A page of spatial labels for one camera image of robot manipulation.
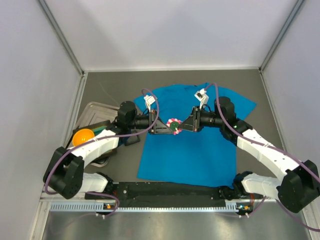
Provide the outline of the blue t-shirt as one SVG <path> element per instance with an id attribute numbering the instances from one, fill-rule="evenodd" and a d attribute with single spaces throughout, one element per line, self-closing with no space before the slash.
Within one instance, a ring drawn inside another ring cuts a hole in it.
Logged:
<path id="1" fill-rule="evenodd" d="M 175 84 L 154 89 L 159 118 L 184 121 L 199 105 L 195 93 L 208 86 Z M 236 146 L 218 128 L 200 132 L 147 134 L 137 178 L 151 181 L 219 187 L 232 185 L 236 175 Z"/>

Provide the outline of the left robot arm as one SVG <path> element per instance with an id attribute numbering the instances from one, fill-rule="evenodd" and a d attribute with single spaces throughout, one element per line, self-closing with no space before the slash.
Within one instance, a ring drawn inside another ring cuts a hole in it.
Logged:
<path id="1" fill-rule="evenodd" d="M 112 180 L 103 173 L 85 173 L 86 166 L 144 132 L 173 134 L 173 130 L 159 118 L 158 110 L 138 114 L 134 102 L 124 101 L 114 121 L 108 122 L 101 133 L 78 146 L 61 146 L 54 151 L 43 176 L 45 192 L 59 194 L 67 200 L 78 193 L 103 193 Z"/>

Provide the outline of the pink flower smiley brooch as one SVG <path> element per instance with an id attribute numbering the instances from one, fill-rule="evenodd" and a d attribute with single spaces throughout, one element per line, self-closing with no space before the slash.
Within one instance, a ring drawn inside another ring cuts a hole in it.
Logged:
<path id="1" fill-rule="evenodd" d="M 179 134 L 180 132 L 182 132 L 181 129 L 179 129 L 179 125 L 182 123 L 181 120 L 177 119 L 177 118 L 169 118 L 167 120 L 166 125 L 173 131 L 174 135 Z"/>

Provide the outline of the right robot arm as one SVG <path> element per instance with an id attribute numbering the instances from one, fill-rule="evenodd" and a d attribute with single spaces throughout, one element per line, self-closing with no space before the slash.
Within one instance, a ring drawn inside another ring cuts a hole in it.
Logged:
<path id="1" fill-rule="evenodd" d="M 178 129 L 200 132 L 203 128 L 218 128 L 221 135 L 239 149 L 249 153 L 267 167 L 273 177 L 251 171 L 237 174 L 232 186 L 243 197 L 259 194 L 279 201 L 287 210 L 298 213 L 320 196 L 319 173 L 310 160 L 295 160 L 261 137 L 247 122 L 237 117 L 228 97 L 214 101 L 214 111 L 195 106 Z"/>

